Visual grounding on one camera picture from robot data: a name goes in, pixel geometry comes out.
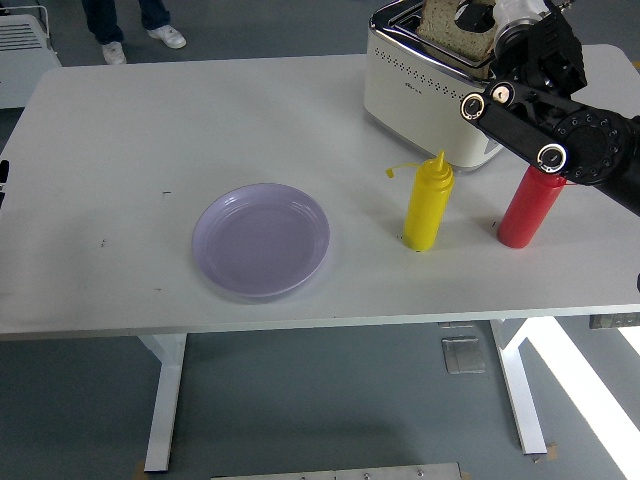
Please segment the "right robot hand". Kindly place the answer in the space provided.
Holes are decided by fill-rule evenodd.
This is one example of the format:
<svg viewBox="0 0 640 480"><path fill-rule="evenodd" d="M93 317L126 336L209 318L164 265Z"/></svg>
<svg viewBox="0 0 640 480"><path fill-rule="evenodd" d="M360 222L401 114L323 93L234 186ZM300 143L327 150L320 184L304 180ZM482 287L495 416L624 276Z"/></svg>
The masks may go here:
<svg viewBox="0 0 640 480"><path fill-rule="evenodd" d="M537 22L548 12L549 8L544 1L460 1L455 11L454 23L468 32L485 33L494 26L504 27L524 21Z"/></svg>

